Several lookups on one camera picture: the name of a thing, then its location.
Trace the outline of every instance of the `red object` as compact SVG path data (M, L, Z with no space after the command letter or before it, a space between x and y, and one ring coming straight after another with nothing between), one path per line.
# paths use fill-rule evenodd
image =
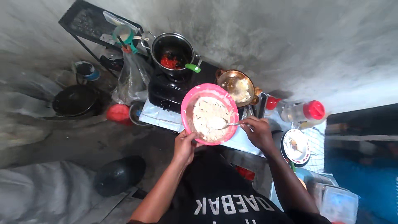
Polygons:
M106 112L106 119L115 121L119 124L124 125L133 125L133 122L130 120L130 109L128 106L124 104L115 104L109 107Z
M126 52L127 54L131 53L132 51L131 51L130 45L127 45L126 47L127 47L127 48L125 48L124 46L122 46L122 51Z
M267 104L265 105L265 108L267 110L273 110L275 107L278 105L278 102L281 101L282 99L275 98L273 96L269 96L267 98Z
M302 108L304 116L308 119L320 120L325 116L325 108L319 101L313 100L304 104Z
M228 111L233 111L230 122L237 123L239 121L238 108L236 107L235 101L232 99L231 95L216 84L204 83L199 86L193 87L185 95L181 103L181 120L182 124L184 125L185 131L188 134L192 132L191 130L195 129L192 123L192 110L196 101L201 96L210 96L221 101L224 106L226 106ZM195 140L205 145L219 145L232 138L237 128L238 127L235 125L228 126L226 135L215 142L205 141L202 138L198 138Z
M174 57L173 59L169 59L169 56L167 54L163 55L162 59L160 60L160 64L168 69L181 69L180 67L177 67L178 60L176 59L176 57Z
M244 177L244 179L249 180L249 181L253 181L254 180L254 176L256 175L254 172L251 172L248 169L245 169L243 167L240 166L235 166L235 170L238 171L238 173Z

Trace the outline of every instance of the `green pot handle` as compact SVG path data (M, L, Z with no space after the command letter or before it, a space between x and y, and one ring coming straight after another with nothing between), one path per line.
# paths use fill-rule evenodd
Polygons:
M200 68L197 65L194 65L194 64L185 64L185 68L191 69L192 71L194 71L196 73L200 72Z

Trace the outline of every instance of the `stove knob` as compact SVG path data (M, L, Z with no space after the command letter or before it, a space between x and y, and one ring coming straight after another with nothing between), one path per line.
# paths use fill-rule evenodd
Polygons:
M170 107L170 104L166 101L160 102L160 105L162 106L163 110L168 110Z

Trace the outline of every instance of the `hand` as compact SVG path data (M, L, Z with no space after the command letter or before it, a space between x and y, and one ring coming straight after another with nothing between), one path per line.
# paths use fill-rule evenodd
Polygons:
M174 141L173 161L184 165L185 167L192 163L193 153L196 147L202 146L201 143L193 143L192 140L199 138L195 132L189 135L183 130Z
M253 145L259 148L265 155L271 157L281 155L272 139L268 119L258 119L255 116L250 116L249 118L239 121L239 123L240 127L247 133Z

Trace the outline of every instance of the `red chili sauce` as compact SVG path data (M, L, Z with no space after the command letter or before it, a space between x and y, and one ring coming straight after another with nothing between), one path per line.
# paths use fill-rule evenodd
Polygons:
M181 69L181 67L177 67L178 63L179 61L176 59L176 57L169 59L167 54L164 54L160 60L160 64L168 69Z

